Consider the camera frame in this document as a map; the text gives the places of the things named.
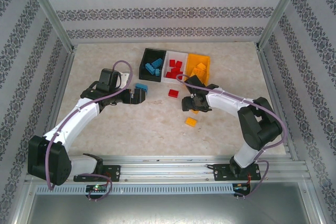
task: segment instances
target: marble floor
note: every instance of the marble floor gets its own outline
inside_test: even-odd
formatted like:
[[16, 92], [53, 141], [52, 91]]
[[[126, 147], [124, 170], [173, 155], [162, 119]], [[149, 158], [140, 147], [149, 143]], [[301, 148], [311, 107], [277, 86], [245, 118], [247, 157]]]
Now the marble floor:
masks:
[[[243, 144], [238, 118], [214, 109], [195, 115], [183, 112], [181, 99], [189, 95], [177, 84], [143, 81], [139, 65], [145, 48], [156, 48], [208, 55], [211, 57], [209, 84], [246, 98], [269, 100], [268, 91], [252, 42], [226, 43], [133, 43], [80, 44], [58, 116], [61, 121], [77, 103], [80, 94], [99, 79], [103, 68], [112, 68], [120, 59], [133, 68], [135, 83], [149, 87], [146, 100], [139, 105], [108, 106], [93, 119], [74, 141], [69, 154], [80, 155], [233, 155]], [[127, 71], [120, 64], [116, 70]], [[169, 89], [179, 90], [178, 98], [168, 97]], [[195, 128], [186, 125], [196, 119]], [[285, 154], [282, 145], [267, 154]]]

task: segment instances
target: blue block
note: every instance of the blue block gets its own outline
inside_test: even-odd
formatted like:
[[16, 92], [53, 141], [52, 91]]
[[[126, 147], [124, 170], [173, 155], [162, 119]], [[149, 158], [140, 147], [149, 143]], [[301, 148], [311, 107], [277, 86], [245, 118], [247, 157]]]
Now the blue block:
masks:
[[136, 83], [135, 84], [135, 88], [136, 89], [142, 89], [144, 91], [146, 91], [146, 94], [148, 93], [148, 87], [147, 85], [141, 84], [141, 83]]
[[162, 59], [157, 59], [155, 62], [152, 63], [153, 68], [158, 68], [162, 64]]
[[149, 63], [146, 63], [145, 68], [148, 70], [149, 73], [155, 74], [155, 68], [153, 68], [153, 66]]

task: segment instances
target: striped wall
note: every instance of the striped wall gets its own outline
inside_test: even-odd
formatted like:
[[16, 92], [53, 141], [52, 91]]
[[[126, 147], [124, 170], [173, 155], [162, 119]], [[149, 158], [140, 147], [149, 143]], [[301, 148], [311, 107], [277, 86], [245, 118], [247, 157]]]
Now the striped wall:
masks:
[[279, 0], [50, 0], [74, 44], [255, 41]]
[[296, 151], [336, 223], [336, 0], [291, 0], [264, 53]]
[[68, 53], [37, 0], [0, 0], [0, 223], [26, 175], [27, 142], [45, 132]]

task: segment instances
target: black mounting bracket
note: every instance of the black mounting bracket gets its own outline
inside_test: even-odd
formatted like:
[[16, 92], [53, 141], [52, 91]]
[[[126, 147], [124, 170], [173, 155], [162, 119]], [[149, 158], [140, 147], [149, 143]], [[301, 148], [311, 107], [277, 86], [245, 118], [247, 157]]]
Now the black mounting bracket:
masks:
[[[111, 178], [112, 182], [119, 182], [120, 165], [103, 165], [101, 175]], [[100, 177], [74, 176], [74, 182], [106, 182]]]
[[241, 169], [238, 177], [231, 172], [229, 164], [207, 165], [207, 168], [213, 170], [215, 181], [248, 181], [249, 175], [251, 176], [250, 180], [261, 180], [259, 165], [257, 164], [251, 164]]

